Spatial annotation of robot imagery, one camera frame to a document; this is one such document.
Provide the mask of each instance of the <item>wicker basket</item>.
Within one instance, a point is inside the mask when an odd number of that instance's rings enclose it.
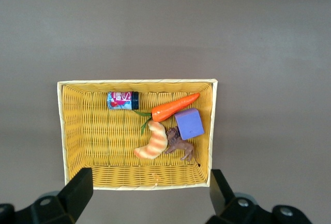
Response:
[[[103,80],[58,82],[58,107],[62,129],[65,183],[83,167],[93,170],[94,189],[157,190],[208,187],[212,167],[212,142],[217,80]],[[139,111],[150,112],[162,103],[199,92],[187,108],[200,112],[205,134],[189,139],[200,167],[181,161],[183,150],[161,154],[153,160],[138,159],[133,150],[148,143],[146,121],[131,110],[109,110],[109,91],[139,92]],[[176,126],[171,117],[162,122]]]

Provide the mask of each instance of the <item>black can lid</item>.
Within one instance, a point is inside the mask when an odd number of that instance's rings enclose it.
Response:
[[[131,96],[131,106],[133,110],[139,109],[139,93],[133,91]]]

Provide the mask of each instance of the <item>basket rim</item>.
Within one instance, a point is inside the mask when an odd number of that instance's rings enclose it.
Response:
[[[142,80],[71,80],[71,81],[59,81],[57,83],[57,97],[58,97],[58,111],[61,124],[61,139],[62,139],[62,152],[63,152],[63,165],[64,165],[64,176],[65,185],[70,181],[69,168],[67,164],[67,151],[65,148],[65,122],[63,118],[62,108],[62,90],[65,85],[72,84],[103,84],[103,83],[194,83],[194,82],[205,82],[212,84],[212,113],[210,115],[210,132],[209,132],[209,161],[208,161],[208,178],[206,183],[194,184],[194,185],[176,185],[176,186],[139,186],[139,187],[98,187],[94,189],[102,190],[162,190],[162,189],[180,189],[180,188],[191,188],[191,187],[209,187],[210,186],[210,174],[212,169],[212,154],[213,154],[213,135],[214,135],[214,124],[215,124],[215,113],[216,113],[216,95],[217,95],[217,79],[142,79]]]

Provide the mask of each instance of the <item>toy soda can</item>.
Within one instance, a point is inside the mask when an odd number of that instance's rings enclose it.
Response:
[[[132,92],[108,92],[107,105],[109,109],[128,109],[139,108],[139,93]]]

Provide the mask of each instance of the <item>can label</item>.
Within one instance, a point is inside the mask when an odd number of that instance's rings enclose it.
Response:
[[[108,92],[109,109],[132,109],[131,92]]]

